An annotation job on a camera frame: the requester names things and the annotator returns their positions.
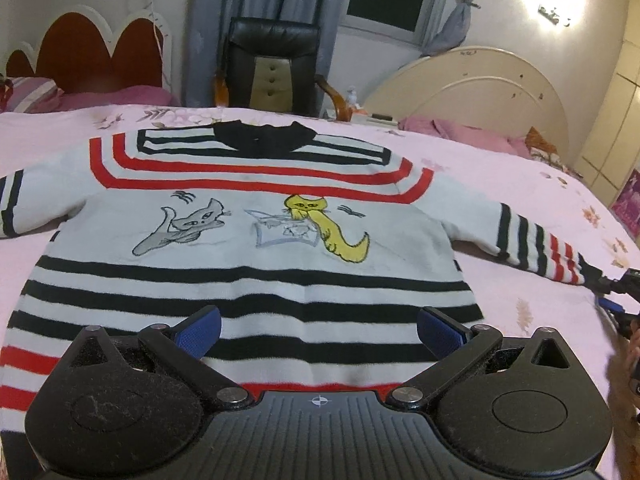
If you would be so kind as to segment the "blue grey middle curtain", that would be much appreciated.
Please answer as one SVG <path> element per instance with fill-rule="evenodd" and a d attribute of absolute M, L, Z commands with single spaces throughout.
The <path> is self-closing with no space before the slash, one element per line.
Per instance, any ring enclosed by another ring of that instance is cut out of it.
<path fill-rule="evenodd" d="M 320 28 L 317 72 L 331 68 L 344 0 L 189 0 L 183 48 L 182 102 L 206 107 L 213 102 L 212 79 L 232 18 L 268 18 Z"/>

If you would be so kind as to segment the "striped pink pillow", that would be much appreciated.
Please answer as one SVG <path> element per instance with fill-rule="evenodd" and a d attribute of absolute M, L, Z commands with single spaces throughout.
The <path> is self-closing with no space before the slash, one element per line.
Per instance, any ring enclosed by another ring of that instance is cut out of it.
<path fill-rule="evenodd" d="M 12 77 L 12 92 L 4 110 L 13 113 L 43 114 L 55 112 L 63 91 L 53 79 Z"/>

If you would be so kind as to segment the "wall lamp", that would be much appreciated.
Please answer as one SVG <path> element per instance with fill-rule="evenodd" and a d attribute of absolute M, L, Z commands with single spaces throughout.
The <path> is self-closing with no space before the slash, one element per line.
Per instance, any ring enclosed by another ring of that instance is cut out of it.
<path fill-rule="evenodd" d="M 561 13 L 556 6 L 538 6 L 537 12 L 554 26 L 570 27 L 572 19 Z"/>

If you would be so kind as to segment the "striped cat sweater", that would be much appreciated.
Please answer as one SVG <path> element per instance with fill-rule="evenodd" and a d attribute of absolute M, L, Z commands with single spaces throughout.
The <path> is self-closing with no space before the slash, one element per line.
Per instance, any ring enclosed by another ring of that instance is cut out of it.
<path fill-rule="evenodd" d="M 388 148 L 218 122 L 94 138 L 1 180 L 1 234 L 58 221 L 1 353 L 1 430 L 24 430 L 54 361 L 87 325 L 111 334 L 213 304 L 206 361 L 235 382 L 385 387 L 432 359 L 423 307 L 482 318 L 452 243 L 583 285 L 572 246 L 508 205 Z"/>

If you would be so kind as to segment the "blue grey curtain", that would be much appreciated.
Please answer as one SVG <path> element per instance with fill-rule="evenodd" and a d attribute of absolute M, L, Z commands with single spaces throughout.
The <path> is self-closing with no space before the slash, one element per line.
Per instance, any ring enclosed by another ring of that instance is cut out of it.
<path fill-rule="evenodd" d="M 189 0 L 183 48 L 182 102 L 206 107 L 213 102 L 212 79 L 232 18 L 268 18 L 320 28 L 317 72 L 331 68 L 344 0 Z"/>
<path fill-rule="evenodd" d="M 456 0 L 456 5 L 438 33 L 421 48 L 422 55 L 440 55 L 460 47 L 466 36 L 468 36 L 473 8 L 480 8 L 475 0 Z"/>

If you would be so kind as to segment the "red heart headboard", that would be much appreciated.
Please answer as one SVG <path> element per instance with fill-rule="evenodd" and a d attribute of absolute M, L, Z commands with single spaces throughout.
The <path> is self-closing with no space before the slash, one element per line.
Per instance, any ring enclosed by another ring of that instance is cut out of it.
<path fill-rule="evenodd" d="M 66 93 L 113 92 L 134 86 L 171 89 L 172 33 L 151 11 L 130 14 L 111 28 L 96 9 L 71 6 L 40 41 L 19 41 L 1 58 L 9 77 L 52 79 Z"/>

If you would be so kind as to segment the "blue grey right curtain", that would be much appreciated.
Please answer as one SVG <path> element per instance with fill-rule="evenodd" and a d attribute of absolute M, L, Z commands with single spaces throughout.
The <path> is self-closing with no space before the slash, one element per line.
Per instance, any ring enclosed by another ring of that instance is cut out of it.
<path fill-rule="evenodd" d="M 438 33 L 421 48 L 422 55 L 440 55 L 460 47 L 466 36 L 468 36 L 473 8 L 480 8 L 475 0 L 456 0 L 456 5 Z"/>

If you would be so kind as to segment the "white nightstand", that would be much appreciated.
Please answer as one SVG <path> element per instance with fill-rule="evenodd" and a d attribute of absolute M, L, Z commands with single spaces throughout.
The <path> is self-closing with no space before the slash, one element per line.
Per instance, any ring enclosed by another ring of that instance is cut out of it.
<path fill-rule="evenodd" d="M 372 126 L 376 128 L 397 129 L 398 121 L 390 116 L 367 114 L 363 110 L 354 110 L 350 115 L 350 122 L 356 125 Z"/>

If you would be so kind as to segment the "cream arched headboard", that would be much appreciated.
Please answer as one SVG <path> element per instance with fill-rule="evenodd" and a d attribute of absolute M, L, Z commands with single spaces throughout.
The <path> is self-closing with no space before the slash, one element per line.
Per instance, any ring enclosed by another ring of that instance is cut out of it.
<path fill-rule="evenodd" d="M 463 47 L 419 58 L 386 78 L 362 106 L 396 120 L 435 117 L 504 136 L 536 129 L 562 159 L 570 154 L 558 92 L 532 63 L 502 49 Z"/>

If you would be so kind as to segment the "pink blanket right bed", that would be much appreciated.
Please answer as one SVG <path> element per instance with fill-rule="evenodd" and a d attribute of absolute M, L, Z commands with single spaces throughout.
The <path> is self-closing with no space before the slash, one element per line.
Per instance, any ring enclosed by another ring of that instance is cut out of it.
<path fill-rule="evenodd" d="M 524 138 L 508 138 L 494 130 L 461 125 L 447 119 L 429 118 L 420 115 L 412 115 L 401 119 L 398 126 L 400 130 L 436 136 L 436 138 L 469 145 L 485 151 L 532 159 Z"/>

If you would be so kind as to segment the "pink floral bedsheet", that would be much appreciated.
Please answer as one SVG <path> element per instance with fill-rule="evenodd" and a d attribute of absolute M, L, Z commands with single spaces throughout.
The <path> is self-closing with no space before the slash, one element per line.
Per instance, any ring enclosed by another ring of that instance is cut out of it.
<path fill-rule="evenodd" d="M 29 405 L 82 328 L 222 317 L 205 361 L 258 394 L 390 391 L 432 362 L 420 309 L 556 327 L 625 390 L 588 289 L 638 247 L 585 185 L 419 133 L 240 108 L 1 117 L 1 474 L 40 465 Z"/>

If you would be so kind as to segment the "magenta bed cover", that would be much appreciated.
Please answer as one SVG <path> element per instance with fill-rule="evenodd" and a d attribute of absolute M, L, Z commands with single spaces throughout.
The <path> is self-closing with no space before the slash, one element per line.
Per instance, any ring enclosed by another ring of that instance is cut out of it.
<path fill-rule="evenodd" d="M 133 86 L 112 92 L 64 93 L 58 100 L 57 112 L 107 105 L 177 105 L 176 98 L 167 90 L 153 86 Z"/>

